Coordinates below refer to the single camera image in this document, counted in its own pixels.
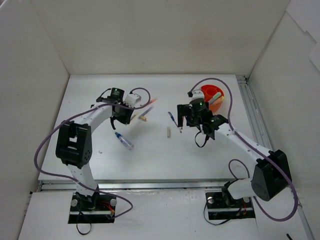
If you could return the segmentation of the green highlighter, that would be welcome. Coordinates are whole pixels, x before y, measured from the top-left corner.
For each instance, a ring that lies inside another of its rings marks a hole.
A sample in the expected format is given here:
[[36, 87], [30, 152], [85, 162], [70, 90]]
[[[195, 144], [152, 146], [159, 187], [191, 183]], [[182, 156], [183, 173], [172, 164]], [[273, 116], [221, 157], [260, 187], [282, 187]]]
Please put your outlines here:
[[213, 97], [212, 97], [212, 99], [218, 99], [219, 97], [221, 97], [222, 96], [222, 93], [221, 92], [217, 92]]

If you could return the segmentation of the red gel pen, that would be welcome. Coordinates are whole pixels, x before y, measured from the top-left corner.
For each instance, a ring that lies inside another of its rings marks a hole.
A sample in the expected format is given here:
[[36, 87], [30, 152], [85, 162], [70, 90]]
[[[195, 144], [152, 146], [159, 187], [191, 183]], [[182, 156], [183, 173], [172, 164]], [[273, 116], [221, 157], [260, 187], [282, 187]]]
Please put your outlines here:
[[182, 123], [182, 125], [181, 125], [181, 128], [180, 128], [181, 130], [183, 130], [183, 127], [184, 127], [184, 121], [185, 121], [185, 116], [182, 116], [182, 122], [181, 122], [181, 123]]

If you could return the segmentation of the pink capped pen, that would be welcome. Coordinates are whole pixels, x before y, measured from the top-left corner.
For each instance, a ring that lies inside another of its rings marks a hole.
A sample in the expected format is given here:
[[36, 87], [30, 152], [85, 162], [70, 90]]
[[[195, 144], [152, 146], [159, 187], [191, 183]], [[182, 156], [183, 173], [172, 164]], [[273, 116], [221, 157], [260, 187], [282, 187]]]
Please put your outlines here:
[[157, 100], [158, 100], [157, 98], [153, 98], [146, 105], [150, 105], [150, 104], [154, 103]]

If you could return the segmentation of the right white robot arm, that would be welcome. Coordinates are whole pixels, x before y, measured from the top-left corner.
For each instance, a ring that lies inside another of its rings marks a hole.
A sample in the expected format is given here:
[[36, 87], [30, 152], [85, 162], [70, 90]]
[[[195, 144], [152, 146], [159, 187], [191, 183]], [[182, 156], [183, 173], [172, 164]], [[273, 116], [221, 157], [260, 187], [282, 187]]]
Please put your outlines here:
[[178, 126], [182, 126], [183, 120], [186, 120], [187, 126], [196, 127], [206, 140], [225, 144], [235, 153], [236, 159], [244, 157], [254, 167], [249, 177], [225, 185], [221, 193], [225, 205], [233, 206], [239, 199], [251, 197], [268, 202], [292, 185], [287, 156], [283, 151], [272, 151], [237, 132], [231, 128], [226, 117], [214, 115], [208, 106], [201, 98], [177, 105]]

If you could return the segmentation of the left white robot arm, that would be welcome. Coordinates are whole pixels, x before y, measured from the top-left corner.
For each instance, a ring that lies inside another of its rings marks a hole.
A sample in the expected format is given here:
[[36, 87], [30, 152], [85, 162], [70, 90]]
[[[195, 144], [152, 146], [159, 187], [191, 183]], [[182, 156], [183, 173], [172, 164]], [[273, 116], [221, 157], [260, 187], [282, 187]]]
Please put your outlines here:
[[55, 155], [70, 170], [76, 181], [76, 196], [89, 210], [96, 209], [100, 204], [98, 184], [93, 178], [89, 161], [93, 155], [92, 133], [105, 121], [110, 120], [127, 125], [133, 114], [132, 108], [141, 101], [141, 96], [128, 93], [119, 88], [111, 88], [107, 97], [99, 96], [94, 111], [68, 121], [58, 131]]

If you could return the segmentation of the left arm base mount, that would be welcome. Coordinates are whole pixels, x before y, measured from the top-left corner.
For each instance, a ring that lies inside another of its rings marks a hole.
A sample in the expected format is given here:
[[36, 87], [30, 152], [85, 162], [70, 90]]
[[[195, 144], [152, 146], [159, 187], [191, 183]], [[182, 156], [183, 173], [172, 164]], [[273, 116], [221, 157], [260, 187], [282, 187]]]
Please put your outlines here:
[[110, 201], [115, 200], [108, 195], [100, 195], [95, 208], [89, 208], [88, 204], [80, 201], [73, 193], [69, 208], [68, 224], [110, 224], [114, 223], [116, 211], [115, 205]]

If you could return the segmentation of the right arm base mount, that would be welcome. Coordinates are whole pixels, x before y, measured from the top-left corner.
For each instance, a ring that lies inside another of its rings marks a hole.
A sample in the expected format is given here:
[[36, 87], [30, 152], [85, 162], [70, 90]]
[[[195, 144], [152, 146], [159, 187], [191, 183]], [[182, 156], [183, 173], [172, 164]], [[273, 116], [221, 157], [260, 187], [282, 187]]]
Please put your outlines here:
[[255, 219], [253, 203], [250, 198], [231, 199], [221, 191], [206, 192], [204, 215], [209, 221], [231, 221]]

